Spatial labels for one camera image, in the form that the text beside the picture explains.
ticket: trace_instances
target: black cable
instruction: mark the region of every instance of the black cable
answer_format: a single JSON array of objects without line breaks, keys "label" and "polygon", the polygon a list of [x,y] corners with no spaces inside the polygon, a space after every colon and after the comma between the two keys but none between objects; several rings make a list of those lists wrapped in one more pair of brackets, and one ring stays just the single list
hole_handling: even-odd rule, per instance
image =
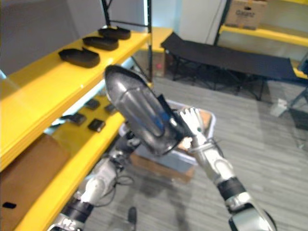
[{"label": "black cable", "polygon": [[109,4],[107,5],[107,9],[111,6],[112,0],[110,0]]},{"label": "black cable", "polygon": [[94,207],[104,207],[104,206],[110,205],[111,202],[113,202],[113,200],[116,196],[117,185],[130,186],[134,183],[135,183],[135,180],[131,176],[128,176],[128,175],[118,176],[118,172],[116,171],[116,177],[115,177],[114,185],[112,186],[111,190],[109,190],[109,192],[107,192],[104,196],[101,197],[101,199],[103,199],[106,196],[112,194],[110,200],[105,204],[95,205]]},{"label": "black cable", "polygon": [[214,138],[210,138],[210,141],[212,141],[212,143],[214,144],[214,146],[217,148],[218,153],[221,157],[225,158],[222,149],[220,148],[220,146],[218,145],[218,142],[216,142],[216,140],[214,140]]}]

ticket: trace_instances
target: metal pole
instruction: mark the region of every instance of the metal pole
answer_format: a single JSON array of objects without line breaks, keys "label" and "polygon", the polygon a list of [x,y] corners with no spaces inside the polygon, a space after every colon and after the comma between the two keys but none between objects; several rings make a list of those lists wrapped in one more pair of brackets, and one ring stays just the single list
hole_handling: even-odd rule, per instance
[{"label": "metal pole", "polygon": [[147,10],[148,10],[148,33],[150,34],[150,42],[148,44],[148,55],[149,55],[149,81],[152,82],[153,78],[153,54],[152,54],[152,1],[147,0]]},{"label": "metal pole", "polygon": [[107,26],[110,26],[110,18],[109,18],[108,5],[106,3],[106,0],[102,0],[102,5],[103,5],[103,11],[105,15],[106,24]]},{"label": "metal pole", "polygon": [[227,0],[225,8],[223,9],[223,13],[222,13],[221,19],[220,19],[219,28],[218,28],[218,30],[216,32],[214,46],[217,46],[217,43],[218,43],[218,40],[219,40],[219,36],[220,36],[220,27],[225,22],[225,19],[227,17],[227,13],[228,13],[230,4],[231,4],[231,0]]}]

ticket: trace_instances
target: yellow metal shelving unit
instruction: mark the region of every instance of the yellow metal shelving unit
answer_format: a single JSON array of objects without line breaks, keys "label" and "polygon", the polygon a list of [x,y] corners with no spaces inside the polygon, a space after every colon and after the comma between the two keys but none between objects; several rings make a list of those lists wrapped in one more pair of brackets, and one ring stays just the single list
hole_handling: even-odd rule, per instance
[{"label": "yellow metal shelving unit", "polygon": [[[46,230],[116,136],[124,118],[120,113],[108,115],[104,111],[109,104],[107,97],[96,96],[95,99],[101,103],[97,109],[84,107],[79,111],[87,117],[81,126],[66,122],[53,133],[52,136],[70,150],[71,159],[35,201],[16,231]],[[100,133],[87,128],[94,118],[106,122]]]},{"label": "yellow metal shelving unit", "polygon": [[265,39],[267,38],[308,47],[308,33],[277,26],[260,25],[256,30],[249,30],[222,25],[219,32],[222,33],[223,31],[256,36]]},{"label": "yellow metal shelving unit", "polygon": [[293,66],[294,73],[296,74],[297,77],[308,79],[308,76],[304,72],[297,69],[299,62],[292,60],[291,64]]},{"label": "yellow metal shelving unit", "polygon": [[308,0],[282,0],[282,1],[289,1],[297,4],[308,5]]},{"label": "yellow metal shelving unit", "polygon": [[[150,38],[147,33],[132,32],[120,40],[119,48],[103,51],[100,63],[83,68],[64,62],[58,51],[26,66],[1,81],[1,153],[0,170],[12,162],[55,119],[102,79],[104,69],[130,57]],[[65,48],[82,48],[82,40]]]},{"label": "yellow metal shelving unit", "polygon": [[[163,53],[165,51],[164,48],[160,46],[160,44],[168,38],[172,33],[172,28],[168,27],[152,27],[152,51],[157,53]],[[148,46],[143,45],[141,50],[147,51]]]},{"label": "yellow metal shelving unit", "polygon": [[[89,36],[96,35],[98,33],[93,32]],[[89,47],[101,58],[93,68],[64,62],[55,51],[2,80],[1,171],[55,119],[98,84],[108,65],[124,62],[149,38],[147,33],[132,32],[131,38],[120,40],[119,48],[114,51]],[[80,39],[63,49],[81,49],[82,46]],[[71,158],[32,205],[16,227],[17,231],[46,230],[116,136],[124,121],[122,115],[108,115],[103,110],[109,103],[107,98],[96,97],[101,103],[100,107],[95,111],[82,108],[80,112],[86,115],[87,120],[80,127],[65,123],[53,134],[70,151]],[[100,133],[87,128],[93,118],[106,122]]]}]

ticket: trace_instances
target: black object on shelf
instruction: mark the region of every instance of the black object on shelf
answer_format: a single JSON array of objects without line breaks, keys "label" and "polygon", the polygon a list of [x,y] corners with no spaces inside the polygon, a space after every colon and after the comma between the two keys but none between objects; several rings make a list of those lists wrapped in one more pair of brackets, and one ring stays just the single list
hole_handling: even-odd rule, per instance
[{"label": "black object on shelf", "polygon": [[112,115],[113,113],[116,112],[116,108],[115,108],[115,106],[114,106],[112,103],[108,104],[106,107],[104,107],[104,109],[105,109],[105,111],[108,112],[110,115]]},{"label": "black object on shelf", "polygon": [[100,102],[98,100],[95,100],[95,99],[90,99],[89,101],[87,101],[85,103],[85,107],[87,107],[87,108],[89,108],[91,110],[95,110],[100,105],[101,105]]},{"label": "black object on shelf", "polygon": [[88,128],[92,131],[100,132],[105,127],[105,122],[100,119],[93,119],[88,125]]},{"label": "black object on shelf", "polygon": [[71,64],[91,68],[100,63],[100,56],[98,53],[89,51],[86,48],[78,49],[64,49],[59,52],[62,60]]},{"label": "black object on shelf", "polygon": [[68,120],[73,123],[73,124],[76,124],[78,126],[80,126],[83,122],[85,122],[87,118],[83,115],[83,114],[80,114],[80,113],[75,113],[73,115],[70,115]]},{"label": "black object on shelf", "polygon": [[102,38],[93,36],[93,37],[85,37],[82,40],[83,43],[88,46],[96,47],[106,51],[113,51],[119,47],[119,42],[115,38],[112,39],[112,38]]},{"label": "black object on shelf", "polygon": [[107,38],[113,38],[113,39],[129,39],[130,38],[130,30],[116,27],[114,28],[102,28],[98,30],[98,33],[101,36],[107,37]]}]

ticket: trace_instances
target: robotic hand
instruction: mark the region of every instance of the robotic hand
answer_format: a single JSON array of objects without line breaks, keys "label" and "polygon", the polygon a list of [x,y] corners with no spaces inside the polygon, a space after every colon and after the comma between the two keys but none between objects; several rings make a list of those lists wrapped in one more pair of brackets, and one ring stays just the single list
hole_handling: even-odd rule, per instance
[{"label": "robotic hand", "polygon": [[190,152],[218,188],[231,213],[229,225],[232,231],[276,231],[271,216],[259,207],[253,197],[237,179],[232,165],[220,155],[216,144],[207,140],[198,109],[179,112],[192,137]]}]

